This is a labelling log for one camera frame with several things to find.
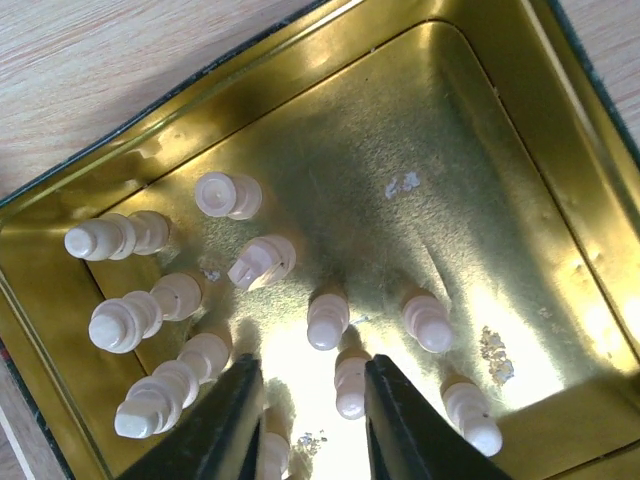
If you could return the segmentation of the white chess pawn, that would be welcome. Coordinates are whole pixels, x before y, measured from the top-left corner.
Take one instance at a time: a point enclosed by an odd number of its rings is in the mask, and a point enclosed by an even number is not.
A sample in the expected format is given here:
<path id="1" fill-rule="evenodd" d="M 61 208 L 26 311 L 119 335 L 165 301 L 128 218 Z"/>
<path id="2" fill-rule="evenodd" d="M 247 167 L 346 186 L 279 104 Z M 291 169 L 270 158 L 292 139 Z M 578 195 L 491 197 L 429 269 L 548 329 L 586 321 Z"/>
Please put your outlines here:
<path id="1" fill-rule="evenodd" d="M 446 414 L 460 435 L 485 457 L 496 455 L 503 436 L 486 395 L 468 377 L 451 374 L 441 387 Z"/>
<path id="2" fill-rule="evenodd" d="M 454 330 L 445 305 L 431 292 L 413 290 L 403 298 L 401 318 L 406 332 L 426 351 L 447 352 Z"/>
<path id="3" fill-rule="evenodd" d="M 337 357 L 334 369 L 335 405 L 347 420 L 365 415 L 365 364 L 371 356 L 361 348 L 350 347 Z"/>
<path id="4" fill-rule="evenodd" d="M 71 228 L 64 236 L 64 247 L 71 256 L 85 261 L 123 260 L 158 252 L 169 234 L 169 222 L 160 213 L 108 213 Z"/>
<path id="5" fill-rule="evenodd" d="M 307 340 L 316 350 L 336 348 L 350 323 L 348 297 L 337 286 L 312 294 L 307 309 Z"/>

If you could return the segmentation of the white chess rook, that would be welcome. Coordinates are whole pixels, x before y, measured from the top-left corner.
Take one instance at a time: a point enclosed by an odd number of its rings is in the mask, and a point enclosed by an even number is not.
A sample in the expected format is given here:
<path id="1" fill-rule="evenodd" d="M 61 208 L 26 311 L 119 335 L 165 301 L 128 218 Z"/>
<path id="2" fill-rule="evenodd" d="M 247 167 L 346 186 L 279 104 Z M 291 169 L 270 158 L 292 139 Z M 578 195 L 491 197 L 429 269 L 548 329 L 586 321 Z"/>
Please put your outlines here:
<path id="1" fill-rule="evenodd" d="M 196 182 L 194 198 L 209 217 L 248 220 L 259 211 L 263 194 L 259 183 L 250 176 L 210 172 Z"/>

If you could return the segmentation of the white chess bishop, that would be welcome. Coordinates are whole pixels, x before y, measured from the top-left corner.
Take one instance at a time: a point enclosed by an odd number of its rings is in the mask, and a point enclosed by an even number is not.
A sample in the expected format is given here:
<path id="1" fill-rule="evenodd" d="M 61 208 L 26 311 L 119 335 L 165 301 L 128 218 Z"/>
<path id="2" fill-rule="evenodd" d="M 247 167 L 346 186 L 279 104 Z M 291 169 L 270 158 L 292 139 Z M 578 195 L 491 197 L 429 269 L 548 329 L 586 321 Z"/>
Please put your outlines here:
<path id="1" fill-rule="evenodd" d="M 136 290 L 101 302 L 91 314 L 89 338 L 107 352 L 128 353 L 165 322 L 186 320 L 201 301 L 201 288 L 192 276 L 172 273 L 161 277 L 149 292 Z"/>

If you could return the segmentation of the white chess king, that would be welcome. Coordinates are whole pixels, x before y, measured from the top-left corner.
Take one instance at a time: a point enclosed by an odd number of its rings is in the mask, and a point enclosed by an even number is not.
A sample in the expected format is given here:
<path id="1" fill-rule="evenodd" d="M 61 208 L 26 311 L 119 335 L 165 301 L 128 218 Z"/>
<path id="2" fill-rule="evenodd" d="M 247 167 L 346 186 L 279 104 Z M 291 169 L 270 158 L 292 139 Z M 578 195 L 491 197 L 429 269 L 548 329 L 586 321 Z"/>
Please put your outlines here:
<path id="1" fill-rule="evenodd" d="M 288 469 L 291 451 L 289 428 L 284 414 L 270 406 L 261 418 L 257 479 L 281 480 Z"/>

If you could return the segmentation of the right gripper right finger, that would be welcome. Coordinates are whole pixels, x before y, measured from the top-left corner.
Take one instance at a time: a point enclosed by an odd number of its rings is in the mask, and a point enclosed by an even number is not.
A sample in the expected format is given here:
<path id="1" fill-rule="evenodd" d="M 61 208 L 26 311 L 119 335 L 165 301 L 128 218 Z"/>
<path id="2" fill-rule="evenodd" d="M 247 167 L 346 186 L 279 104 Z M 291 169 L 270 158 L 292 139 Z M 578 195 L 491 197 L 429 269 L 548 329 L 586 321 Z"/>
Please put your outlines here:
<path id="1" fill-rule="evenodd" d="M 373 479 L 507 479 L 466 442 L 386 355 L 365 363 L 366 431 Z"/>

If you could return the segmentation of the white chess queen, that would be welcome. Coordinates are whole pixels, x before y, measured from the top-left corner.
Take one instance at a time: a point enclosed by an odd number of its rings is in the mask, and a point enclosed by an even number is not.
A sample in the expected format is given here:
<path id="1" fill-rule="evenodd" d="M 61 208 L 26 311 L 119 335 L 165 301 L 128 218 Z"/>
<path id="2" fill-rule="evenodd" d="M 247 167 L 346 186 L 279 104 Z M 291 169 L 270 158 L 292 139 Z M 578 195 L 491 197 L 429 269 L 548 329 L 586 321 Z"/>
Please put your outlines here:
<path id="1" fill-rule="evenodd" d="M 230 358 L 227 343 L 213 333 L 188 340 L 174 360 L 161 363 L 134 383 L 118 406 L 118 436 L 145 439 L 172 429 L 198 397 L 202 385 L 214 381 Z"/>

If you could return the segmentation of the gold tin with white pieces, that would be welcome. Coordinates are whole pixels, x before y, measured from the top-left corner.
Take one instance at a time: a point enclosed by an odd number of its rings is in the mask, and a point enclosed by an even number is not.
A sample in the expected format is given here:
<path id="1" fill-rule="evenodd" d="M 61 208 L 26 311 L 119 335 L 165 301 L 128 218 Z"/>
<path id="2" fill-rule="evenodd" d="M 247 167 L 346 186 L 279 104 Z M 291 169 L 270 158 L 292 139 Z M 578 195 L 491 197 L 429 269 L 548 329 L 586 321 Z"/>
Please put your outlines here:
<path id="1" fill-rule="evenodd" d="M 212 218 L 195 185 L 247 175 L 262 205 Z M 108 213 L 160 213 L 158 252 L 71 256 Z M 280 235 L 272 285 L 227 272 Z M 103 301 L 185 273 L 186 320 L 132 351 L 96 347 Z M 314 292 L 342 288 L 338 346 L 307 340 Z M 403 298 L 446 307 L 451 348 L 424 350 Z M 157 437 L 114 430 L 137 380 L 201 332 L 261 362 L 263 408 L 287 419 L 289 472 L 370 475 L 365 423 L 335 407 L 338 355 L 384 354 L 435 409 L 451 374 L 486 395 L 515 479 L 639 475 L 639 152 L 589 76 L 555 1 L 316 1 L 216 59 L 1 203 L 1 337 L 66 474 L 114 479 Z"/>

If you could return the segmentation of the white chess knight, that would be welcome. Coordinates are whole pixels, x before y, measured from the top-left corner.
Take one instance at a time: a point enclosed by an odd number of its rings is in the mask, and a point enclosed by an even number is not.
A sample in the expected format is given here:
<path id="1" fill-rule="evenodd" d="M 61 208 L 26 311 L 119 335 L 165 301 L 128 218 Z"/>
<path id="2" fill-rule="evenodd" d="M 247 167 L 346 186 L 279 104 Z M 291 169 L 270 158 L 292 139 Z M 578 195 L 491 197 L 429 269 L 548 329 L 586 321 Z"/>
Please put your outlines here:
<path id="1" fill-rule="evenodd" d="M 296 250 L 285 237 L 256 237 L 244 246 L 227 276 L 236 287 L 252 291 L 283 279 L 294 268 L 296 260 Z"/>

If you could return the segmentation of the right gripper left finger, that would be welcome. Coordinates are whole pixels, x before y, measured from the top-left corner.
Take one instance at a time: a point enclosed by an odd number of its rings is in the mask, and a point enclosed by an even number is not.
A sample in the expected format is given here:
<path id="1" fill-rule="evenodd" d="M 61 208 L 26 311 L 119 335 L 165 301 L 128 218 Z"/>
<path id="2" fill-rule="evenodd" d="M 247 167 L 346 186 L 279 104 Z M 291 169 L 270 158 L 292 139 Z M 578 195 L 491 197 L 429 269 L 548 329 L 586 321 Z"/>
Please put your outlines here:
<path id="1" fill-rule="evenodd" d="M 263 426 L 261 363 L 237 358 L 178 427 L 122 479 L 257 479 Z"/>

